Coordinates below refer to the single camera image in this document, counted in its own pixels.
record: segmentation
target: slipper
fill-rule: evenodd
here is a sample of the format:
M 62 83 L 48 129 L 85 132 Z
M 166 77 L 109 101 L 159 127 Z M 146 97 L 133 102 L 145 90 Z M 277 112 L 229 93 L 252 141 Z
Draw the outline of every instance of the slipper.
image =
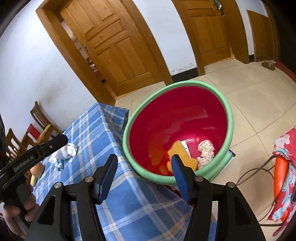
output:
M 261 64 L 264 68 L 270 69 L 274 71 L 276 68 L 273 66 L 271 62 L 262 62 Z

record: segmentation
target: red mat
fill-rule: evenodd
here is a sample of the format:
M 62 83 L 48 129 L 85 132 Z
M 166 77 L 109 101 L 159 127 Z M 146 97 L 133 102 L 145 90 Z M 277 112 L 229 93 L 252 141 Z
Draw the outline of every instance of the red mat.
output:
M 290 69 L 288 69 L 283 63 L 276 62 L 273 64 L 275 67 L 283 71 L 286 75 L 288 75 L 295 83 L 296 83 L 296 74 L 294 74 Z

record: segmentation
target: table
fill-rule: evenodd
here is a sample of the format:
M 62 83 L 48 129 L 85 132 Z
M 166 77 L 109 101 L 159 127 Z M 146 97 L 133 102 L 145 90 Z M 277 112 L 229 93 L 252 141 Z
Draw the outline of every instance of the table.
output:
M 163 185 L 139 177 L 124 157 L 123 131 L 128 109 L 96 103 L 64 132 L 78 152 L 65 161 L 59 172 L 55 164 L 43 160 L 45 172 L 34 188 L 41 204 L 55 182 L 78 183 L 103 166 L 110 154 L 118 157 L 118 169 L 107 199 L 97 206 L 107 240 L 178 240 L 184 239 L 192 208 Z M 81 240 L 77 205 L 72 203 L 75 240 Z M 211 231 L 209 240 L 214 240 Z

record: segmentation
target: plastic basin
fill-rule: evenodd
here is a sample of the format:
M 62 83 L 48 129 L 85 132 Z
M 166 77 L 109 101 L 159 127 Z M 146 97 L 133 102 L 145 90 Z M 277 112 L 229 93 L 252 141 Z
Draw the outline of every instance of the plastic basin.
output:
M 193 158 L 200 156 L 198 144 L 208 139 L 214 159 L 195 172 L 212 180 L 229 163 L 233 134 L 231 108 L 215 87 L 200 81 L 182 81 L 150 96 L 134 112 L 123 135 L 123 150 L 135 171 L 164 185 L 175 185 L 174 176 L 163 175 L 167 151 L 177 140 L 186 140 Z

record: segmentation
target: tiled floor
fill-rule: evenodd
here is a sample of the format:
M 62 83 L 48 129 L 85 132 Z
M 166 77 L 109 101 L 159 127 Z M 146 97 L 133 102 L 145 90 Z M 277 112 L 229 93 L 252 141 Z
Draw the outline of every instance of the tiled floor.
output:
M 247 171 L 262 165 L 272 155 L 274 140 L 296 124 L 296 83 L 279 69 L 268 70 L 261 63 L 243 64 L 236 59 L 205 67 L 206 75 L 194 78 L 219 89 L 229 101 L 234 116 L 231 150 L 233 161 L 213 181 L 237 182 Z M 152 93 L 163 88 L 158 83 L 137 90 L 116 102 L 131 114 Z M 255 215 L 260 218 L 273 202 L 273 180 L 259 172 L 239 186 Z M 276 228 L 264 227 L 267 241 Z

